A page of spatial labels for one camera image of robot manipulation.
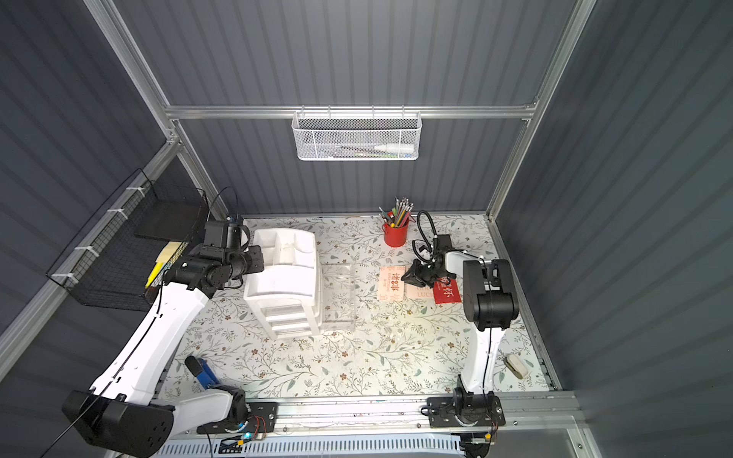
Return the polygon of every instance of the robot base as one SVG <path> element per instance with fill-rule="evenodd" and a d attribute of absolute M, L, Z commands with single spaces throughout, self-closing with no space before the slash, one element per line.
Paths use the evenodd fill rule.
<path fill-rule="evenodd" d="M 431 428 L 487 426 L 492 429 L 493 425 L 507 424 L 501 401 L 493 391 L 486 394 L 466 391 L 460 376 L 458 386 L 453 390 L 453 399 L 427 398 L 427 411 Z"/>

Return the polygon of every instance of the red card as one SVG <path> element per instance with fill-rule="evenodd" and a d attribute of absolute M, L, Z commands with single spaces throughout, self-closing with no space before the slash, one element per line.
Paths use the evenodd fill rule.
<path fill-rule="evenodd" d="M 441 278 L 432 286 L 432 296 L 435 298 L 435 303 L 461 302 L 458 283 L 451 278 L 451 283 L 446 285 L 445 280 L 447 278 Z"/>

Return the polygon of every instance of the yellow sticky note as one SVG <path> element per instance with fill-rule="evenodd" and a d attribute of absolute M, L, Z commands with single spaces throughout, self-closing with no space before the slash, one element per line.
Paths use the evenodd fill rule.
<path fill-rule="evenodd" d="M 380 302 L 402 302 L 405 298 L 405 282 L 401 280 L 404 274 L 404 265 L 392 265 L 379 270 L 377 298 Z"/>
<path fill-rule="evenodd" d="M 158 254 L 158 258 L 155 262 L 162 262 L 165 264 L 173 257 L 174 254 L 176 254 L 176 251 L 178 251 L 180 246 L 181 242 L 168 242 L 168 245 L 166 245 Z"/>

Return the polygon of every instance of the white tube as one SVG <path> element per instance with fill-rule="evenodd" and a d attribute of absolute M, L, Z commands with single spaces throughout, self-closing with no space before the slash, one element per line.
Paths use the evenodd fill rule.
<path fill-rule="evenodd" d="M 374 147 L 377 151 L 390 152 L 392 154 L 412 155 L 415 152 L 415 145 L 412 143 L 387 143 Z"/>

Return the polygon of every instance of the wire mesh basket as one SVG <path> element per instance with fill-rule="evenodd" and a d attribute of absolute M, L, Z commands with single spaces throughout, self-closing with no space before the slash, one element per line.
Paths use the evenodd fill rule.
<path fill-rule="evenodd" d="M 202 241 L 209 213 L 204 191 L 150 181 L 133 191 L 120 208 L 107 210 L 102 229 L 91 241 L 73 248 L 66 261 L 61 262 L 60 256 L 46 273 L 82 305 L 149 310 L 166 269 Z M 149 225 L 151 217 L 154 222 L 165 218 L 171 206 L 179 210 L 179 215 L 180 210 L 184 210 L 185 217 L 176 219 L 179 235 L 175 237 L 180 239 L 175 241 L 181 244 L 146 287 L 156 259 L 168 240 L 141 237 L 140 231 L 144 225 Z M 72 243 L 79 238 L 77 234 Z"/>
<path fill-rule="evenodd" d="M 420 113 L 394 117 L 324 117 L 299 111 L 292 118 L 301 160 L 415 160 Z"/>

